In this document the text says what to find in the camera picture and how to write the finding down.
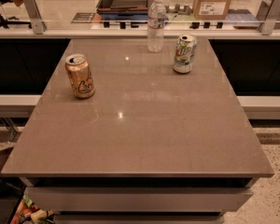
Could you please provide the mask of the right metal glass bracket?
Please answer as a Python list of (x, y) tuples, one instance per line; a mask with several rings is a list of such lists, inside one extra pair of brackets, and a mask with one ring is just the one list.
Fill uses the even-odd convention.
[(277, 16), (280, 13), (280, 0), (272, 0), (269, 10), (265, 16), (265, 20), (259, 27), (259, 31), (262, 35), (271, 35), (275, 23), (277, 21)]

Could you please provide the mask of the orange LaCroix can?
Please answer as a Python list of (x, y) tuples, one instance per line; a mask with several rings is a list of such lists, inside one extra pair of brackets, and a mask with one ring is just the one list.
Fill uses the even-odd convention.
[(65, 69), (76, 98), (89, 98), (94, 95), (94, 81), (86, 56), (80, 53), (69, 55), (65, 59)]

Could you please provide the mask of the metal glass bracket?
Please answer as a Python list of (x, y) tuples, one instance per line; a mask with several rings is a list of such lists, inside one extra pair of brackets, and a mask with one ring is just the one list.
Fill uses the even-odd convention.
[(265, 16), (265, 20), (259, 27), (259, 31), (262, 35), (271, 35), (275, 23), (277, 21), (277, 16), (280, 13), (280, 0), (272, 0), (269, 10)]
[(36, 1), (35, 0), (23, 0), (23, 3), (25, 5), (26, 11), (30, 18), (33, 32), (36, 35), (44, 34), (47, 27), (41, 17), (41, 14), (39, 12)]

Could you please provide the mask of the left metal glass bracket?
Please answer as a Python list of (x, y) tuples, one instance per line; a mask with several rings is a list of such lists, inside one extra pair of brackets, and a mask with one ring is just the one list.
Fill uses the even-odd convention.
[(39, 12), (36, 1), (35, 0), (23, 0), (23, 3), (25, 5), (26, 11), (30, 18), (33, 32), (36, 35), (44, 34), (47, 27), (41, 17), (41, 14)]

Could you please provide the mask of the clear plastic water bottle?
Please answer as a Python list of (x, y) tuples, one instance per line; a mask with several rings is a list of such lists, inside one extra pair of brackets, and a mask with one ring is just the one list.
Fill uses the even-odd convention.
[(163, 0), (154, 0), (147, 15), (147, 49), (151, 52), (162, 50), (165, 20)]

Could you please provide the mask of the colourful snack bag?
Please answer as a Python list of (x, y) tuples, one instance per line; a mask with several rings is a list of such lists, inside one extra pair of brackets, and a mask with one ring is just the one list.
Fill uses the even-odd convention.
[(41, 209), (27, 195), (23, 195), (9, 224), (55, 224), (54, 212)]

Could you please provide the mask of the brown cardboard box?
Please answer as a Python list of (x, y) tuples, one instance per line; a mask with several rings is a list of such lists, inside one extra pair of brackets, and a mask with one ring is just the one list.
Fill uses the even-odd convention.
[(224, 20), (231, 0), (193, 0), (193, 14), (197, 20)]

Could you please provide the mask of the grey drawer cabinet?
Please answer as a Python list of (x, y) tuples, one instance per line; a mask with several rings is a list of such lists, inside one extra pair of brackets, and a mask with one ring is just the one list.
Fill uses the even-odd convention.
[(245, 188), (28, 187), (56, 224), (223, 224), (253, 195)]

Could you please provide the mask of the grey open tray box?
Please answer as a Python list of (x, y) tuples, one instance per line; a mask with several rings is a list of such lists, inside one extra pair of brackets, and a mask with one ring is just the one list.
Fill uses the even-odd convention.
[(99, 0), (99, 12), (147, 11), (148, 0)]

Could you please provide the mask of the white green 7up can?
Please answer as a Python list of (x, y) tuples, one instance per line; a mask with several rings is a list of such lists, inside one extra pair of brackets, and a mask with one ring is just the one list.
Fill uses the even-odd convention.
[(175, 47), (173, 64), (173, 69), (177, 73), (187, 74), (191, 71), (196, 48), (197, 39), (194, 35), (182, 34), (179, 36)]

